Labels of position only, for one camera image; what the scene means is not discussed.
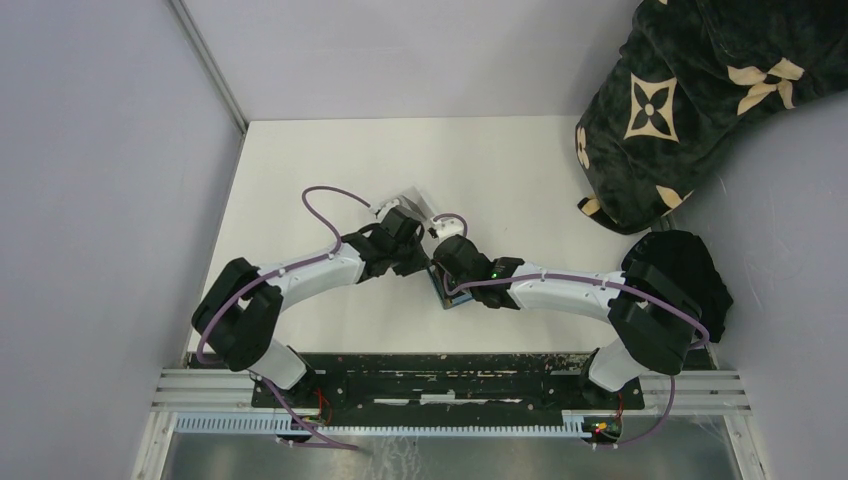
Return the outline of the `blue leather card holder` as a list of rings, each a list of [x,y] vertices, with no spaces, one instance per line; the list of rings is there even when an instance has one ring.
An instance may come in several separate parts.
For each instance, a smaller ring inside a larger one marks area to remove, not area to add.
[[[451,294],[453,282],[449,275],[438,265],[431,265],[428,275],[435,290],[436,296],[445,310],[449,310],[473,300],[473,297],[465,291]]]

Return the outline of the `clear plastic card box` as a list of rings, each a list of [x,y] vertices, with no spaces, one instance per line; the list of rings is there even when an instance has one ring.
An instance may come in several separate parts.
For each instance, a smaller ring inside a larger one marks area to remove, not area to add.
[[[404,201],[404,205],[401,207],[408,211],[407,215],[417,218],[423,224],[427,224],[439,213],[430,196],[415,185],[397,191],[383,201],[394,197],[401,197]]]

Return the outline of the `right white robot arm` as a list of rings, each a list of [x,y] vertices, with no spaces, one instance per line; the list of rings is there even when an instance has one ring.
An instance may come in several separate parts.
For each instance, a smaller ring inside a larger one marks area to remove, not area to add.
[[[463,236],[439,243],[432,261],[449,293],[467,293],[488,308],[560,311],[610,325],[616,339],[590,356],[577,382],[591,408],[606,406],[644,373],[677,375],[687,353],[710,339],[700,306],[645,262],[609,273],[548,269],[521,258],[490,259]]]

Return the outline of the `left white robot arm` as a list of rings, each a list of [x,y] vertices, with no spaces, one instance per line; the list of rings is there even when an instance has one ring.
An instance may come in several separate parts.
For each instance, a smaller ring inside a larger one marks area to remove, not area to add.
[[[315,391],[314,370],[275,340],[280,314],[325,291],[387,272],[408,276],[426,269],[424,222],[421,214],[392,206],[377,222],[342,236],[336,251],[265,268],[242,257],[228,262],[192,315],[198,346],[210,346],[233,372],[248,370],[271,381],[287,404],[307,404]]]

